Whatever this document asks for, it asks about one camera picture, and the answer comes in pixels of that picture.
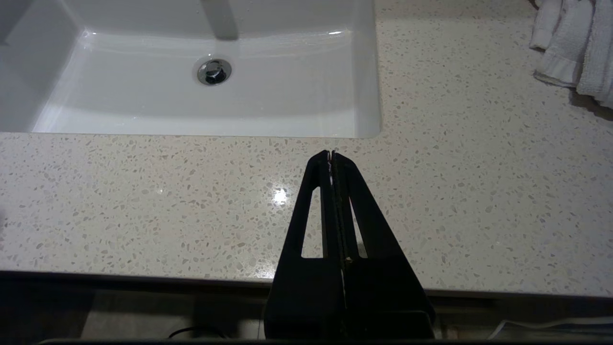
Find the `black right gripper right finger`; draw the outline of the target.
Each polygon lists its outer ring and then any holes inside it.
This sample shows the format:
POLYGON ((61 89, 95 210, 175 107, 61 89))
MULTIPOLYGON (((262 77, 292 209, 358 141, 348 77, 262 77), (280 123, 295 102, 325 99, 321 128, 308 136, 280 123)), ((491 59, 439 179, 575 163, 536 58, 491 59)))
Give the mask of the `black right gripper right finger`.
POLYGON ((432 337, 435 310, 357 165, 333 151, 347 332, 432 337))

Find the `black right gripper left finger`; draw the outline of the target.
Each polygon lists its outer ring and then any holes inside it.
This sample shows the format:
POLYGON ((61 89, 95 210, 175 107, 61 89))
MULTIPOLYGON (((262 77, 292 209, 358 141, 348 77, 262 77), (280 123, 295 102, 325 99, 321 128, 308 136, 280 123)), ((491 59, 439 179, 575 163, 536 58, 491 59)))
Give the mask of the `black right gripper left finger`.
POLYGON ((264 310, 267 337, 338 337, 344 312, 330 152, 309 159, 264 310), (323 253, 302 257, 313 190, 320 189, 323 253))

